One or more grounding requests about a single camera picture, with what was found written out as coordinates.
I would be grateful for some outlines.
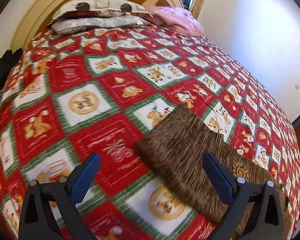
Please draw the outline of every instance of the pillow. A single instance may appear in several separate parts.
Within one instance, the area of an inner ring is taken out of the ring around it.
[[[147,21],[132,15],[124,15],[111,18],[79,18],[69,20],[58,20],[52,24],[51,28],[58,34],[67,35],[75,32],[85,31],[95,28],[116,28],[122,26],[136,27],[143,25]]]
[[[126,14],[139,17],[150,15],[141,5],[127,0],[71,0],[62,5],[52,19],[117,17]]]

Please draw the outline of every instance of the white quilt square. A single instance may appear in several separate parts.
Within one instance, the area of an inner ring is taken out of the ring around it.
[[[58,97],[58,102],[70,126],[104,113],[111,105],[94,84],[87,84]]]
[[[222,87],[215,81],[212,77],[210,77],[207,73],[204,73],[202,76],[197,78],[198,81],[203,83],[210,91],[218,94]]]
[[[192,211],[171,194],[158,177],[128,198],[125,204],[166,236],[171,235]]]

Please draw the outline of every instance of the bed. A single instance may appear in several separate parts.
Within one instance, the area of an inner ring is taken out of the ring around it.
[[[206,239],[215,225],[191,207],[162,213],[149,204],[164,185],[132,149],[185,104],[238,154],[285,185],[291,236],[300,208],[298,144],[265,87],[204,37],[152,24],[57,35],[46,25],[67,1],[38,0],[11,39],[13,50],[25,52],[0,101],[0,223],[6,233],[18,237],[30,180],[56,181],[98,152],[101,170],[77,205],[98,239]],[[180,0],[132,1],[182,7]],[[136,207],[138,201],[143,204]]]

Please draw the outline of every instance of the pink blanket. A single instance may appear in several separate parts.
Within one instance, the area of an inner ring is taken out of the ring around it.
[[[153,18],[146,16],[145,20],[155,25],[166,25],[176,32],[190,36],[202,36],[204,34],[204,28],[188,10],[165,6],[151,6],[146,9]]]

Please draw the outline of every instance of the green border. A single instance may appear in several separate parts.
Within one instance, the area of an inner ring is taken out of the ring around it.
[[[220,89],[217,92],[212,91],[210,88],[207,87],[207,85],[205,83],[203,83],[202,81],[199,80],[199,78],[201,78],[203,75],[207,75],[210,78],[212,78],[214,80],[214,82],[216,82],[219,86]],[[208,73],[206,73],[205,71],[203,71],[203,73],[199,74],[198,76],[195,77],[195,79],[200,82],[201,84],[203,84],[207,89],[209,89],[212,93],[214,93],[216,96],[219,96],[221,94],[221,92],[224,90],[224,87],[221,86],[217,81],[215,81],[215,79],[213,77],[211,77]]]
[[[43,75],[43,79],[44,79],[44,85],[45,85],[45,89],[46,89],[46,93],[39,97],[39,98],[36,98],[32,101],[29,101],[29,102],[26,102],[26,103],[23,103],[21,104],[20,106],[16,107],[15,106],[15,100],[13,100],[13,103],[11,104],[11,111],[13,114],[16,114],[17,112],[20,112],[21,110],[23,109],[26,109],[26,108],[29,108],[31,106],[34,106],[36,105],[37,103],[39,103],[40,101],[42,101],[43,99],[45,99],[48,95],[50,95],[51,93],[51,90],[50,90],[50,86],[49,86],[49,78],[48,78],[48,74],[45,72],[45,73],[42,73],[40,75]]]
[[[157,176],[152,172],[148,172],[146,175],[142,176],[140,179],[136,180],[125,190],[118,193],[111,198],[112,203],[119,209],[129,220],[133,221],[143,232],[152,236],[156,240],[172,240],[177,239],[184,230],[186,230],[190,223],[193,221],[197,212],[193,209],[185,217],[185,219],[177,226],[177,228],[169,235],[164,235],[160,233],[153,225],[148,223],[139,214],[134,212],[125,201],[135,195],[141,188],[148,184],[151,180],[155,179]]]
[[[67,117],[66,117],[66,114],[64,114],[63,112],[63,108],[62,106],[59,104],[58,102],[58,98],[60,96],[63,96],[65,94],[68,94],[74,90],[77,90],[79,88],[82,88],[86,85],[89,85],[89,84],[92,84],[94,85],[97,90],[100,92],[101,96],[104,98],[104,100],[110,105],[110,109],[108,111],[104,111],[100,114],[97,114],[87,120],[84,120],[82,122],[79,122],[77,124],[75,124],[74,126],[71,126],[68,121],[67,121]],[[63,91],[63,92],[60,92],[60,93],[56,93],[56,94],[53,94],[52,95],[52,100],[53,100],[53,104],[54,104],[54,107],[55,107],[55,110],[56,110],[56,113],[57,113],[57,116],[60,120],[60,123],[61,123],[61,126],[64,130],[64,132],[66,134],[70,134],[70,133],[74,133],[74,132],[77,132],[79,131],[81,128],[83,127],[87,127],[89,125],[92,125],[106,117],[109,117],[113,114],[116,114],[117,112],[119,112],[120,108],[119,106],[117,106],[117,104],[110,98],[110,96],[103,90],[103,88],[101,87],[100,83],[97,82],[97,81],[88,81],[80,86],[76,86],[76,87],[72,87],[70,88],[69,90],[66,90],[66,91]]]
[[[108,37],[108,38],[107,38],[107,42],[106,42],[106,48],[107,48],[108,50],[110,50],[110,51],[115,51],[115,50],[117,50],[117,49],[119,49],[119,48],[120,48],[120,49],[128,49],[128,50],[131,50],[131,49],[148,49],[146,46],[140,44],[140,42],[138,42],[138,39],[135,39],[134,37],[133,37],[133,38],[126,38],[126,39],[118,40],[118,41],[126,41],[127,39],[135,40],[135,41],[140,45],[140,47],[139,47],[139,46],[138,46],[138,47],[133,46],[132,48],[127,48],[127,47],[123,47],[123,46],[120,45],[120,46],[118,46],[117,48],[113,49],[113,48],[109,47],[108,43],[109,43],[109,42],[116,42],[116,41],[112,41],[112,40],[110,39],[110,37]]]
[[[8,221],[6,220],[4,214],[3,214],[3,209],[4,209],[4,205],[5,203],[7,203],[9,200],[11,200],[12,204],[13,204],[13,201],[9,195],[9,193],[7,195],[4,196],[4,198],[2,199],[2,202],[1,202],[1,205],[0,205],[0,214],[1,214],[1,217],[2,219],[4,220],[4,222],[6,223],[6,226],[7,226],[7,229],[10,231],[11,235],[15,237],[15,239],[18,239],[18,236],[16,236],[12,230],[12,228],[10,227]]]
[[[9,130],[9,139],[10,139],[10,142],[11,142],[11,150],[12,150],[12,155],[13,155],[13,163],[12,165],[6,170],[4,171],[4,168],[3,168],[3,164],[2,164],[2,160],[0,158],[0,163],[1,163],[1,166],[2,166],[2,169],[3,169],[3,173],[4,173],[4,176],[5,178],[7,179],[7,177],[10,176],[10,174],[13,173],[13,171],[18,167],[20,166],[19,164],[19,159],[18,159],[18,155],[17,155],[17,151],[16,151],[16,140],[15,140],[15,136],[14,136],[14,132],[13,132],[13,125],[12,125],[12,121],[10,121],[7,126],[2,129],[2,131],[0,132],[0,142],[1,142],[1,136],[4,132],[6,132],[7,130]]]
[[[109,68],[109,69],[103,71],[100,74],[96,73],[93,70],[93,67],[90,65],[89,59],[91,59],[91,58],[106,58],[106,57],[109,57],[109,56],[116,56],[123,68],[120,68],[120,69],[118,69],[118,68]],[[120,56],[118,54],[115,54],[115,53],[110,53],[110,54],[106,54],[106,55],[102,55],[102,56],[94,55],[94,54],[84,55],[84,62],[85,62],[85,65],[86,65],[88,71],[94,77],[100,77],[100,76],[103,76],[103,75],[105,75],[109,72],[112,72],[112,71],[120,72],[120,71],[128,70],[128,68],[122,63]]]
[[[188,74],[185,74],[183,73],[184,75],[186,75],[185,77],[183,78],[180,78],[180,79],[174,79],[173,81],[169,81],[167,84],[165,85],[162,85],[162,86],[158,86],[155,82],[153,82],[151,79],[148,79],[146,76],[144,76],[143,74],[141,74],[138,70],[139,69],[146,69],[148,67],[151,67],[151,66],[162,66],[162,65],[167,65],[167,64],[171,64],[173,67],[175,67],[177,70],[179,70],[181,73],[183,73],[179,68],[177,68],[175,65],[172,64],[172,62],[168,61],[166,63],[151,63],[149,65],[146,65],[146,66],[141,66],[141,67],[135,67],[132,69],[132,71],[134,73],[136,73],[138,76],[140,76],[143,80],[145,80],[147,83],[149,83],[152,87],[154,87],[155,89],[157,89],[158,91],[160,90],[164,90],[176,83],[180,83],[181,81],[183,80],[187,80],[187,79],[190,79],[191,76],[189,76]]]
[[[167,105],[176,108],[177,105],[175,104],[171,104],[165,97],[164,95],[160,94],[160,93],[156,93],[152,96],[150,96],[149,98],[137,102],[134,105],[128,107],[127,109],[125,109],[123,112],[125,113],[125,115],[139,128],[139,130],[142,133],[146,133],[148,131],[150,131],[143,123],[141,120],[139,120],[139,118],[137,116],[134,115],[134,112],[146,105],[149,105],[150,103],[152,103],[153,101],[155,101],[156,99],[161,98]]]

